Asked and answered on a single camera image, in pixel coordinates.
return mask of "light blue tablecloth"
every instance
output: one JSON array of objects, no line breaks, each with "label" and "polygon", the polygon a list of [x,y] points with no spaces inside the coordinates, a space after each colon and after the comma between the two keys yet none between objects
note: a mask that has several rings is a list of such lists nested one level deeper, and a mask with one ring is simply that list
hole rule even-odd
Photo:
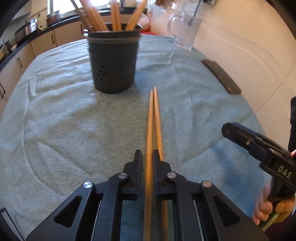
[{"label": "light blue tablecloth", "polygon": [[[159,36],[140,40],[135,84],[120,94],[93,85],[88,43],[38,56],[14,89],[0,123],[0,207],[26,237],[85,181],[106,181],[133,159],[145,160],[149,93],[158,88],[165,160],[188,180],[212,181],[246,214],[269,176],[247,151],[224,139],[237,121],[262,132],[242,95],[229,95],[201,63]],[[125,201],[121,240],[142,239],[144,184]],[[159,240],[154,206],[152,240]],[[170,227],[173,238],[173,227]]]}]

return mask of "window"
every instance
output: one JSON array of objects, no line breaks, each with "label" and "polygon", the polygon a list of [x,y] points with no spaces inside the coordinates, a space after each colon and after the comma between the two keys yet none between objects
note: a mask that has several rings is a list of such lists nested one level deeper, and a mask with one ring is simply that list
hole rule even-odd
[{"label": "window", "polygon": [[[75,0],[75,2],[79,8],[82,7],[79,0]],[[90,0],[90,2],[93,6],[103,8],[107,7],[109,0]],[[75,10],[70,0],[51,0],[50,4],[52,4],[52,8],[50,9],[52,9],[53,12],[59,10],[60,14]]]}]

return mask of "silver screw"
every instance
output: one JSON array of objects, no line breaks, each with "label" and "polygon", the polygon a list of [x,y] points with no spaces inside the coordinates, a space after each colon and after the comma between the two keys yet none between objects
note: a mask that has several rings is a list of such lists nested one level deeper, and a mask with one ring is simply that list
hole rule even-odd
[{"label": "silver screw", "polygon": [[203,181],[202,185],[206,188],[209,188],[209,187],[211,187],[212,183],[210,181]]},{"label": "silver screw", "polygon": [[85,188],[91,188],[92,187],[92,182],[85,182],[83,184],[83,187],[85,187]]},{"label": "silver screw", "polygon": [[128,175],[125,173],[125,172],[121,172],[118,174],[118,177],[121,178],[121,179],[124,179],[126,178]]},{"label": "silver screw", "polygon": [[175,178],[177,175],[174,172],[169,172],[168,174],[168,178]]}]

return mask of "person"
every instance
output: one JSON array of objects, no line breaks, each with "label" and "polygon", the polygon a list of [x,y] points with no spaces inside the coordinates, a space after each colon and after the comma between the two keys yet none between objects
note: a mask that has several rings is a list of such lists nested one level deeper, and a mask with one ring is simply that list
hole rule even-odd
[{"label": "person", "polygon": [[[288,144],[290,156],[296,161],[296,96],[291,99],[291,131]],[[266,221],[269,214],[272,212],[272,203],[268,201],[271,193],[271,180],[269,180],[259,194],[255,202],[255,207],[252,213],[252,220],[256,225],[261,221]],[[286,198],[278,203],[276,211],[280,213],[276,219],[276,224],[270,226],[266,230],[266,234],[270,241],[291,241],[296,237],[296,212],[292,215],[295,207],[295,195]]]}]

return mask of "triangular cutout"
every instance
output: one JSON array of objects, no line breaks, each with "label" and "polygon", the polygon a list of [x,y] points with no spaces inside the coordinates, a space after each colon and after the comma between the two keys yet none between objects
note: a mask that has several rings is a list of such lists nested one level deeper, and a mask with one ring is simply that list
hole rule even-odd
[{"label": "triangular cutout", "polygon": [[67,228],[71,227],[81,203],[82,196],[76,196],[55,218],[54,222]]},{"label": "triangular cutout", "polygon": [[213,198],[225,227],[229,227],[240,221],[240,217],[220,197],[214,196]]}]

